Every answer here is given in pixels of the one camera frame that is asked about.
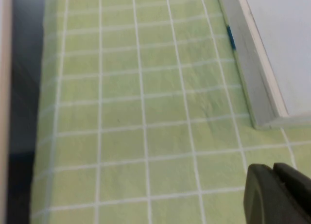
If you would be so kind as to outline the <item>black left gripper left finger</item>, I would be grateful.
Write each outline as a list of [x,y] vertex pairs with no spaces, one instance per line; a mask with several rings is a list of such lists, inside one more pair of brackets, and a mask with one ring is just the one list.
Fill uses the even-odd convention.
[[247,224],[299,223],[293,197],[272,169],[263,164],[248,167],[244,213]]

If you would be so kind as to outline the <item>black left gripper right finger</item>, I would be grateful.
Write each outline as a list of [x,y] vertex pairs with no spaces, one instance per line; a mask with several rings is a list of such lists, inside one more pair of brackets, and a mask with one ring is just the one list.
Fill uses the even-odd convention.
[[285,163],[275,163],[274,173],[289,193],[289,199],[296,211],[311,223],[311,179]]

